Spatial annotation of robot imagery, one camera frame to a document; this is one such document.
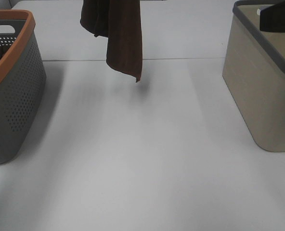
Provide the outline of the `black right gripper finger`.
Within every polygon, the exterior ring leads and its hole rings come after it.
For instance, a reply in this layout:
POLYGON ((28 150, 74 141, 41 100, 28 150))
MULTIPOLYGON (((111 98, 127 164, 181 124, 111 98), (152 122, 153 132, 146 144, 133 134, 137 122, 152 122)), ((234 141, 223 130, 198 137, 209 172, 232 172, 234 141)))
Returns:
POLYGON ((285 33, 285 1, 260 11, 260 31, 285 33))

